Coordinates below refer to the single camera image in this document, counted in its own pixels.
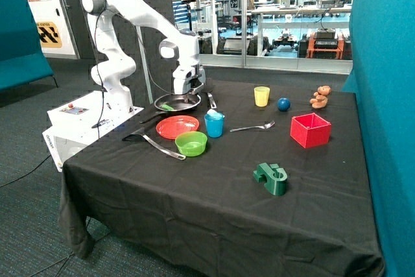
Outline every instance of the brown teddy bear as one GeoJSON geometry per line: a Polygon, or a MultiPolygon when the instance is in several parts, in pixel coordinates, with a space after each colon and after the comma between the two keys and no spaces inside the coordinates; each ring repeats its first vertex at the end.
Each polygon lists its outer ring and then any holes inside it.
{"type": "Polygon", "coordinates": [[[313,108],[319,109],[327,105],[331,88],[329,86],[318,87],[317,92],[314,93],[315,99],[310,100],[310,104],[313,108]]]}

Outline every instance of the door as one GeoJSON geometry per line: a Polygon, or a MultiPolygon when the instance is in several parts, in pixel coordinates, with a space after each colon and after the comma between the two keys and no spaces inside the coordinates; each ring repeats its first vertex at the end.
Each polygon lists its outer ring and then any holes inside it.
{"type": "Polygon", "coordinates": [[[28,0],[46,57],[79,58],[62,0],[28,0]]]}

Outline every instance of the gray carpet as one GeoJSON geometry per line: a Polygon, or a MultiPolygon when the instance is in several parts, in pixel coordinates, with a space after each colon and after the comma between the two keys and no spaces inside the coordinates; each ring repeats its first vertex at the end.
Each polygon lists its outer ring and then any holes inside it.
{"type": "MultiPolygon", "coordinates": [[[[31,172],[48,157],[42,138],[42,132],[51,125],[47,110],[99,90],[89,76],[92,61],[49,60],[49,63],[60,88],[55,88],[52,78],[45,78],[0,92],[0,186],[31,172]]],[[[252,69],[207,68],[207,75],[216,80],[301,86],[310,90],[323,84],[339,90],[346,79],[340,75],[252,69]]],[[[0,188],[0,276],[56,276],[61,269],[71,251],[62,243],[56,222],[60,178],[48,158],[33,173],[0,188]]],[[[187,267],[171,265],[113,234],[106,235],[109,229],[95,220],[90,222],[88,230],[96,239],[103,238],[87,260],[71,256],[59,276],[203,276],[187,267]]]]}

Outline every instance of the black frying pan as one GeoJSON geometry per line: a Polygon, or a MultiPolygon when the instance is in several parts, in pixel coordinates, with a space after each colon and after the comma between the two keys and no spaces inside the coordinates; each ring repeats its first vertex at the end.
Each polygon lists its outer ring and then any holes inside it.
{"type": "Polygon", "coordinates": [[[173,95],[166,94],[154,101],[154,106],[160,111],[156,112],[147,119],[140,121],[140,123],[148,123],[150,120],[161,115],[174,114],[184,110],[190,110],[196,107],[202,99],[199,95],[185,94],[173,95]]]}

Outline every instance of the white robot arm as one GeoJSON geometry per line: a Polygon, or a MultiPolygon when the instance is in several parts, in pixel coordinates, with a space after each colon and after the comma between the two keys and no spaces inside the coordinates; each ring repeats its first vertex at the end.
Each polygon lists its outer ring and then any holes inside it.
{"type": "Polygon", "coordinates": [[[114,97],[128,100],[130,90],[122,86],[120,79],[136,70],[136,63],[121,50],[112,25],[115,14],[120,15],[137,27],[151,27],[166,36],[159,46],[164,58],[177,59],[180,65],[173,72],[174,93],[198,93],[206,81],[204,69],[199,65],[198,38],[195,33],[179,31],[161,14],[148,6],[143,0],[82,0],[88,13],[89,29],[98,51],[106,54],[108,61],[96,66],[91,75],[114,97]]]}

